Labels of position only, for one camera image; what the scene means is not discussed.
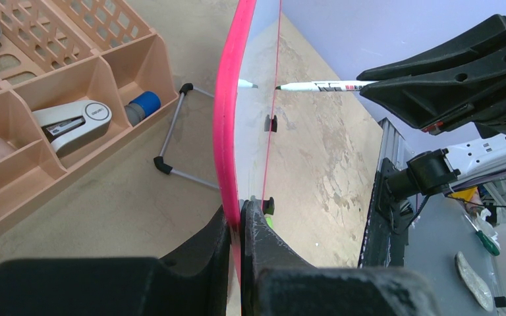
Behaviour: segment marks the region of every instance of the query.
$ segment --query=metal stand leg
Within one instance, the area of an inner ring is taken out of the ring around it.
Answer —
[[[173,114],[173,120],[171,121],[171,125],[169,126],[169,130],[166,135],[166,139],[164,141],[164,144],[162,145],[162,149],[160,150],[160,154],[154,158],[154,165],[158,170],[161,172],[170,175],[171,173],[176,174],[178,176],[181,176],[183,178],[189,179],[191,181],[195,181],[197,183],[201,183],[205,186],[209,186],[210,188],[213,188],[215,190],[218,190],[219,187],[217,184],[202,180],[201,178],[197,178],[196,176],[192,176],[190,174],[187,174],[185,172],[181,172],[177,169],[174,169],[172,166],[168,165],[167,163],[164,163],[164,154],[167,150],[167,145],[169,144],[169,140],[171,139],[171,134],[173,133],[173,129],[175,127],[175,123],[177,122],[177,117],[179,116],[179,111],[181,110],[181,106],[183,104],[183,99],[187,95],[187,93],[191,90],[196,90],[197,92],[200,92],[204,95],[208,95],[209,97],[214,98],[214,95],[204,91],[203,89],[194,87],[193,84],[184,84],[181,89],[179,90],[179,101],[177,103],[177,107],[175,108],[175,113]]]

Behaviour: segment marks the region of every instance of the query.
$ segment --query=stapler logo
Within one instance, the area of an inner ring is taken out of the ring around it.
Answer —
[[[109,109],[102,103],[91,103],[86,106],[86,115],[93,120],[105,120],[109,114]]]

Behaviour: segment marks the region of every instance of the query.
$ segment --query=beige storage tray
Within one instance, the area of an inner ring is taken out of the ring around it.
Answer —
[[[0,235],[164,117],[176,103],[164,41],[121,0],[0,0]],[[144,91],[161,108],[131,126]],[[106,104],[107,132],[58,157],[32,112]]]

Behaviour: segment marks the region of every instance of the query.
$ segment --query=green object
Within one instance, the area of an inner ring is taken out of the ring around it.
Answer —
[[[486,234],[484,234],[484,232],[482,232],[481,230],[479,230],[479,231],[476,232],[476,235],[478,236],[478,238],[482,242],[482,245],[484,245],[485,249],[489,253],[491,253],[493,256],[498,256],[499,255],[499,249],[494,244],[494,242],[488,236],[486,236]]]
[[[267,220],[267,225],[269,225],[269,227],[271,229],[274,229],[273,225],[272,225],[272,219],[270,217],[265,217],[265,219]]]

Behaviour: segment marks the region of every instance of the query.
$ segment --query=screwdriver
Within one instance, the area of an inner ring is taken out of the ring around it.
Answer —
[[[476,230],[476,235],[478,236],[478,238],[482,242],[482,245],[484,245],[485,249],[491,255],[498,256],[499,255],[499,248],[496,246],[496,244],[493,242],[493,240],[491,240],[490,237],[486,236],[486,234],[484,234],[484,232],[482,232],[480,229],[478,229],[478,227],[476,227],[476,225],[474,225],[474,223],[472,222],[472,220],[470,219],[470,217],[468,217],[468,215],[466,213],[464,213],[464,217],[466,217],[466,219],[468,219],[468,221],[470,222],[472,227],[474,227],[474,229]]]

